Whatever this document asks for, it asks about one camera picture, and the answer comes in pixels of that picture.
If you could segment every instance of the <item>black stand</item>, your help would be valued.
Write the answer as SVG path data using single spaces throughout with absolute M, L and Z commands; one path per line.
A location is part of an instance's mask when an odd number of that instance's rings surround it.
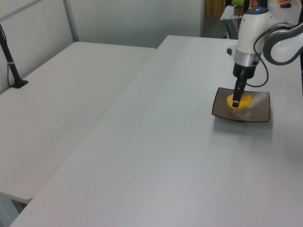
M 14 88 L 23 87 L 25 84 L 28 83 L 28 81 L 22 80 L 19 76 L 19 73 L 18 73 L 17 68 L 15 66 L 14 60 L 13 60 L 11 54 L 10 54 L 9 47 L 8 47 L 8 44 L 7 44 L 7 41 L 6 41 L 6 38 L 5 38 L 5 35 L 4 35 L 4 32 L 3 32 L 1 26 L 0 26 L 0 44 L 1 44 L 1 47 L 3 49 L 4 55 L 6 57 L 6 60 L 8 61 L 10 70 L 11 70 L 13 76 L 14 76 L 14 79 L 15 79 L 15 83 L 11 87 L 14 87 Z
M 246 11 L 250 8 L 250 0 L 244 1 L 244 9 L 243 9 L 243 15 L 246 13 Z

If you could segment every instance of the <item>gray wall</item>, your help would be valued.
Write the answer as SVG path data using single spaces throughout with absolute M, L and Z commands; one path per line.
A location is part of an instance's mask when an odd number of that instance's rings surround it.
M 42 0 L 1 25 L 22 78 L 72 43 L 63 0 Z M 8 89 L 6 74 L 6 59 L 0 49 L 0 94 Z
M 204 14 L 204 0 L 66 1 L 79 40 L 93 43 L 157 48 L 167 35 L 200 36 Z
M 1 0 L 0 21 L 36 4 L 41 0 Z

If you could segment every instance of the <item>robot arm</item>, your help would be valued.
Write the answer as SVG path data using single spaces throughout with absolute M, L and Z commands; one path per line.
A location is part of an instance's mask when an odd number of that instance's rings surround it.
M 247 80 L 254 76 L 262 50 L 265 58 L 277 65 L 292 62 L 303 50 L 303 26 L 281 30 L 286 27 L 291 28 L 289 22 L 275 17 L 266 8 L 250 9 L 244 14 L 238 43 L 227 48 L 227 53 L 235 62 L 233 74 L 237 78 L 233 107 L 239 106 Z
M 303 52 L 303 24 L 292 30 L 278 30 L 265 41 L 263 55 L 274 65 L 287 65 Z

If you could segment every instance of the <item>black cable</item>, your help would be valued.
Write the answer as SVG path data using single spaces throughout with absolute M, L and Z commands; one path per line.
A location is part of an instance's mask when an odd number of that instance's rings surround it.
M 4 32 L 1 24 L 0 24 L 0 30 L 1 30 L 2 34 L 4 35 L 4 39 L 5 39 L 6 43 L 7 43 L 6 35 L 5 35 L 5 32 Z M 7 76 L 8 77 L 8 85 L 10 87 L 10 84 L 9 84 L 9 64 L 8 64 L 8 70 L 7 71 L 8 71 L 8 76 Z
M 10 87 L 10 84 L 9 84 L 9 64 L 8 64 L 8 85 Z
M 0 30 L 1 30 L 2 34 L 4 35 L 5 41 L 7 42 L 5 32 L 4 32 L 4 30 L 3 30 L 2 26 L 1 26 L 1 24 L 0 24 Z
M 244 2 L 245 2 L 245 0 L 244 0 L 243 3 L 240 5 L 239 13 L 241 13 L 241 7 L 243 6 Z
M 283 26 L 283 27 L 280 27 L 280 28 L 277 29 L 277 30 L 280 30 L 280 29 L 290 30 L 290 29 L 292 29 L 292 28 L 294 28 L 294 27 L 297 27 L 298 25 L 300 25 L 300 23 L 297 24 L 297 25 L 289 26 L 289 27 Z M 261 84 L 261 85 L 251 85 L 251 84 L 249 84 L 249 83 L 246 83 L 246 85 L 248 85 L 248 86 L 250 86 L 250 87 L 262 87 L 262 86 L 266 85 L 267 82 L 268 82 L 268 79 L 269 79 L 268 69 L 267 69 L 266 64 L 265 64 L 264 61 L 262 60 L 261 56 L 257 53 L 256 44 L 257 44 L 257 42 L 259 41 L 259 39 L 260 39 L 261 37 L 263 37 L 264 35 L 266 35 L 268 32 L 270 32 L 270 30 L 271 30 L 271 28 L 270 28 L 269 30 L 267 30 L 266 32 L 264 32 L 263 34 L 261 34 L 261 35 L 256 39 L 256 41 L 254 42 L 254 45 L 253 45 L 253 49 L 254 49 L 254 52 L 255 52 L 256 56 L 258 57 L 258 59 L 260 60 L 260 62 L 262 62 L 263 66 L 264 66 L 264 68 L 265 68 L 265 71 L 266 71 L 266 80 L 265 80 L 265 82 L 264 82 L 263 84 Z

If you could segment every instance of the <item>white table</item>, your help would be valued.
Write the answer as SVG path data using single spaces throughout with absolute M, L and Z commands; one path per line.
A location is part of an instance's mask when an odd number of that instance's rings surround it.
M 281 8 L 282 3 L 277 0 L 271 0 L 268 3 L 268 9 L 277 17 L 291 21 L 293 24 L 298 24 L 302 4 L 300 0 L 292 0 L 290 8 Z
M 233 44 L 168 36 L 12 226 L 303 226 L 299 60 L 247 88 L 270 92 L 270 122 L 220 119 Z
M 29 202 L 155 52 L 74 43 L 0 96 L 0 195 Z

